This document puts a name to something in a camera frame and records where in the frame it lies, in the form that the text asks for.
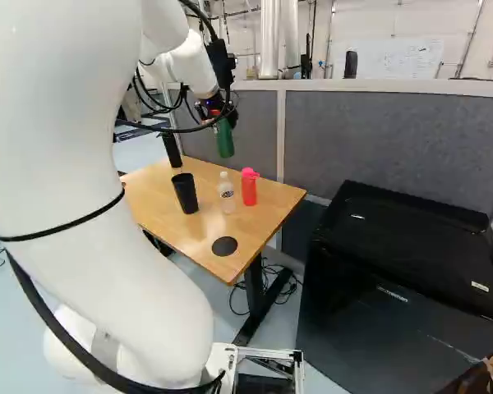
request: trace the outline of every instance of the table top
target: table top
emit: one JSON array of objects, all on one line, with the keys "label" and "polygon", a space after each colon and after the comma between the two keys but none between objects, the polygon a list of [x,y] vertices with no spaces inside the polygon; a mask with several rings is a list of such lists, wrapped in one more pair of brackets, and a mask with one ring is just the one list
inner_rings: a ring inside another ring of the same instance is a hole
[{"label": "table top", "polygon": [[[121,179],[135,220],[175,250],[232,285],[280,228],[306,192],[265,178],[257,180],[257,205],[242,202],[241,173],[187,156],[181,168],[171,168],[168,159],[142,168]],[[218,184],[221,171],[233,183],[236,210],[225,214],[220,207]],[[193,174],[199,212],[186,215],[175,195],[172,176]],[[212,252],[222,236],[237,240],[237,250],[226,257]]]}]

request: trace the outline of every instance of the black circle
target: black circle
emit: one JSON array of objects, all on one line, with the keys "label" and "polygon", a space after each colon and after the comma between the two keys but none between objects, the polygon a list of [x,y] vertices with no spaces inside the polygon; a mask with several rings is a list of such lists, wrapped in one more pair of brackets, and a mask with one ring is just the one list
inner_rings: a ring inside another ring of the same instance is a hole
[{"label": "black circle", "polygon": [[237,241],[231,236],[222,236],[212,244],[212,251],[220,257],[229,256],[237,249]]}]

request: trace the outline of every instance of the green bottle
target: green bottle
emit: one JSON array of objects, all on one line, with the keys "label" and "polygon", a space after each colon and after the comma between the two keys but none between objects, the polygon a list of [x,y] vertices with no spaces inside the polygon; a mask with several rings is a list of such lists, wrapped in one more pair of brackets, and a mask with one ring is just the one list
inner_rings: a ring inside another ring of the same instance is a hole
[{"label": "green bottle", "polygon": [[222,158],[231,158],[235,154],[232,138],[232,127],[228,119],[224,117],[214,126],[215,138],[217,138],[217,147],[219,156]]}]

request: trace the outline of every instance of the cubicle partition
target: cubicle partition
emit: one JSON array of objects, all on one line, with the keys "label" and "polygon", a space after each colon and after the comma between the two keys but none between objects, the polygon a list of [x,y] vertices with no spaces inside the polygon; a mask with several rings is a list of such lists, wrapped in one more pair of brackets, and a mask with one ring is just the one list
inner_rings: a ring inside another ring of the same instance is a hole
[{"label": "cubicle partition", "polygon": [[[236,156],[212,133],[182,135],[184,153],[309,193],[283,228],[283,251],[306,240],[344,180],[493,216],[493,83],[463,80],[241,81]],[[179,126],[193,125],[186,110]]]}]

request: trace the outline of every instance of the wooden table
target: wooden table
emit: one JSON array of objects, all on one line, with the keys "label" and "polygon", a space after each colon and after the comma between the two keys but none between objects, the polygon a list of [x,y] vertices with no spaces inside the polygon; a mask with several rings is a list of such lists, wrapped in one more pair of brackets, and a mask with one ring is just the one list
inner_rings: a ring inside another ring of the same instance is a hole
[{"label": "wooden table", "polygon": [[[245,346],[291,277],[283,269],[272,286],[263,292],[261,250],[281,227],[285,218],[305,196],[305,191],[268,179],[257,181],[257,205],[242,203],[241,173],[182,157],[181,168],[171,168],[168,159],[122,177],[127,201],[135,220],[150,234],[186,255],[228,285],[244,273],[250,316],[234,344]],[[225,214],[220,208],[219,174],[227,171],[236,193],[236,210]],[[172,176],[190,172],[196,183],[199,212],[186,215],[172,185]],[[219,257],[212,244],[222,236],[237,240],[237,250]]]}]

